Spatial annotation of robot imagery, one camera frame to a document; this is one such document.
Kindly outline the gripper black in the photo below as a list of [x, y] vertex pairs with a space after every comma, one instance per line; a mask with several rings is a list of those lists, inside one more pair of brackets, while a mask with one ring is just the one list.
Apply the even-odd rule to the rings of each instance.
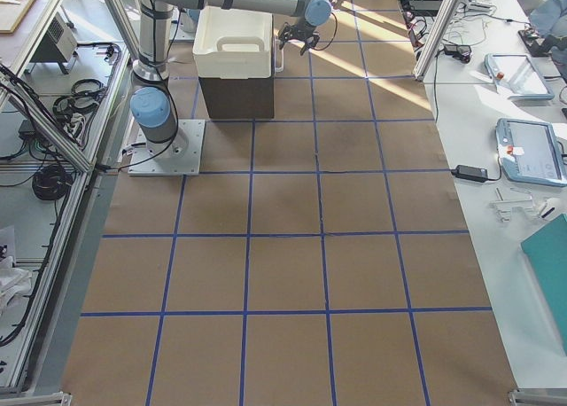
[[316, 26], [309, 23], [283, 23], [277, 35], [278, 47], [282, 49], [290, 40], [303, 40], [300, 54], [304, 55], [308, 50], [315, 49], [320, 41], [319, 33], [315, 30]]

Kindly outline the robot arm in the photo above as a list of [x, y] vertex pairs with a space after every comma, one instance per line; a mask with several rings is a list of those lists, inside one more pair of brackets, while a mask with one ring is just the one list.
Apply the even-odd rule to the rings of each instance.
[[285, 27], [284, 40], [300, 40], [306, 49], [315, 47], [315, 30], [332, 13], [333, 0], [140, 0], [141, 22], [138, 57], [133, 80], [147, 98], [164, 102], [158, 114], [139, 112], [137, 98], [130, 100], [130, 110], [142, 129], [150, 155], [156, 160], [179, 156], [186, 141], [179, 133], [179, 116], [168, 88], [168, 47], [173, 9], [203, 10], [206, 6], [227, 10], [265, 12], [295, 17], [297, 22]]
[[194, 44], [202, 51], [227, 50], [250, 45], [264, 51], [271, 41], [273, 15], [267, 12], [222, 10], [207, 6], [204, 10], [186, 10], [184, 25], [195, 34]]

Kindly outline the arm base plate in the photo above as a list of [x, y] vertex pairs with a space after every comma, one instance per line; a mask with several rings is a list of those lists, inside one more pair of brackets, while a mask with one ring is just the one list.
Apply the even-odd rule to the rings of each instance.
[[180, 119], [177, 136], [171, 145], [147, 143], [141, 128], [127, 171], [131, 176], [197, 176], [200, 170], [205, 120]]

